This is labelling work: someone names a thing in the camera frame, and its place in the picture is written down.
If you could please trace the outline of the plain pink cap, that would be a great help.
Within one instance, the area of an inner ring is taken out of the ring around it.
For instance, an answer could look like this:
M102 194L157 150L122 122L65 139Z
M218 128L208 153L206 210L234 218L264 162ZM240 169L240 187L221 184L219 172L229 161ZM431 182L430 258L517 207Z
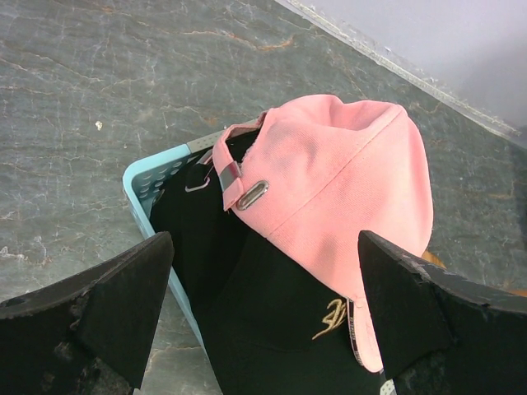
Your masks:
M212 162L224 208L347 301L355 357L380 372L358 235L421 256L433 224L425 147L405 108L302 96L230 126Z

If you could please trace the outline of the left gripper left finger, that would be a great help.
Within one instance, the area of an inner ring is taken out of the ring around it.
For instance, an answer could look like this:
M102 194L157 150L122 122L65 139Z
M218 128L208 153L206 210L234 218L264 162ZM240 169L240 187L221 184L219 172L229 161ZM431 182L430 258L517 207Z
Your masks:
M174 248L161 232L1 303L3 394L132 394L142 386Z

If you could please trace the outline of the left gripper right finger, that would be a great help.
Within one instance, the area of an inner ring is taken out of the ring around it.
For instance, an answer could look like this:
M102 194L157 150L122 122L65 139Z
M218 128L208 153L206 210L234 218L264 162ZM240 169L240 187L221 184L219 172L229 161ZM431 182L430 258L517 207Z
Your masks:
M398 394L524 394L526 298L428 263L371 231L361 274Z

